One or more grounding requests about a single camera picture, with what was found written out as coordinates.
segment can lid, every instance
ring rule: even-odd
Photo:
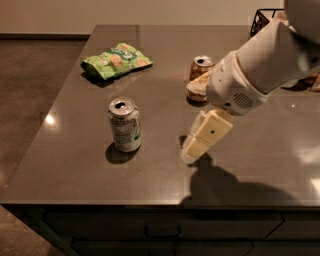
[[[136,107],[136,104],[132,99],[126,97],[120,97],[114,99],[110,105],[109,110],[118,116],[125,116],[130,114]]]
[[[213,65],[213,60],[207,55],[200,55],[194,58],[194,63],[200,67],[211,67]]]

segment gray table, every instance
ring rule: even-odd
[[[246,42],[248,31],[97,26],[49,112],[55,123],[43,123],[1,204],[318,210],[320,101],[314,92],[278,89],[263,106],[235,117],[234,129],[195,165],[179,158],[195,116],[211,109],[186,100],[193,58],[205,54],[217,63]],[[140,49],[154,65],[112,83],[89,82],[81,60],[119,42]],[[141,113],[142,145],[135,153],[113,145],[107,111],[119,96],[132,98]]]

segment silver can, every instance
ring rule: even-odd
[[[207,55],[200,55],[194,58],[191,64],[190,78],[192,81],[214,67],[213,60]]]
[[[109,121],[116,148],[131,152],[141,145],[139,111],[132,99],[121,97],[109,105]]]

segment snack package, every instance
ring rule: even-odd
[[[150,65],[152,61],[148,57],[126,43],[120,43],[116,48],[81,62],[81,67],[90,77],[104,80]]]

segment cabinet drawer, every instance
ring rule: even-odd
[[[73,249],[81,256],[244,256],[252,249],[243,242],[91,242],[79,241]]]
[[[313,242],[254,242],[248,256],[318,256],[320,244]]]
[[[278,214],[49,213],[59,235],[86,240],[264,238]]]
[[[320,215],[305,213],[283,214],[284,223],[268,238],[320,239]]]

